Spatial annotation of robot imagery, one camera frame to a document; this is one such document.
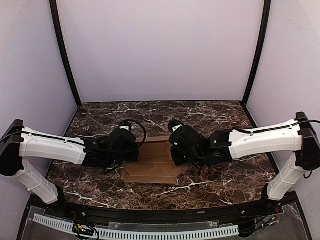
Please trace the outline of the brown cardboard paper box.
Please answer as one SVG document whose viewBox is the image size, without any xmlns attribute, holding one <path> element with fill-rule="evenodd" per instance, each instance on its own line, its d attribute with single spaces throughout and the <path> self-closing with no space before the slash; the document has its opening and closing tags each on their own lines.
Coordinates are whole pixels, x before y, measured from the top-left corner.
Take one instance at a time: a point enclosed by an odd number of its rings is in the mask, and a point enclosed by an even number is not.
<svg viewBox="0 0 320 240">
<path fill-rule="evenodd" d="M 137 162 L 122 164 L 122 179 L 125 183 L 175 185 L 185 173 L 187 164 L 176 166 L 171 156 L 168 136 L 147 137 L 139 148 Z"/>
</svg>

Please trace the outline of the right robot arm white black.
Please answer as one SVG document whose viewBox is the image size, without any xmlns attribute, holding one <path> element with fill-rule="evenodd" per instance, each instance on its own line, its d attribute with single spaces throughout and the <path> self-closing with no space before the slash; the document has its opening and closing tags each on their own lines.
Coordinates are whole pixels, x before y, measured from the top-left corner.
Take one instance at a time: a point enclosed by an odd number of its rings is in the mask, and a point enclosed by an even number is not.
<svg viewBox="0 0 320 240">
<path fill-rule="evenodd" d="M 174 119 L 168 124 L 170 153 L 177 167 L 187 163 L 212 167 L 251 155 L 291 151 L 286 165 L 263 189 L 263 200 L 277 203 L 301 177 L 320 167 L 320 141 L 312 123 L 304 112 L 298 112 L 280 124 L 220 130 L 206 138 Z"/>
</svg>

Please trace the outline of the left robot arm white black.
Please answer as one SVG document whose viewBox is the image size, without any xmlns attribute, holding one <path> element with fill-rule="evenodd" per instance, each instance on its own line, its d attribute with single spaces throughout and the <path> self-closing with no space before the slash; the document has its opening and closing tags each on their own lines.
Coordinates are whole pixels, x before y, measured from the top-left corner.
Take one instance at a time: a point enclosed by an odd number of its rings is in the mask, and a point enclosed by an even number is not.
<svg viewBox="0 0 320 240">
<path fill-rule="evenodd" d="M 132 133 L 132 120 L 124 120 L 104 137 L 62 137 L 35 131 L 16 119 L 0 140 L 0 174 L 22 183 L 47 205 L 65 203 L 63 190 L 49 182 L 27 160 L 43 158 L 109 173 L 125 162 L 137 162 L 142 143 Z"/>
</svg>

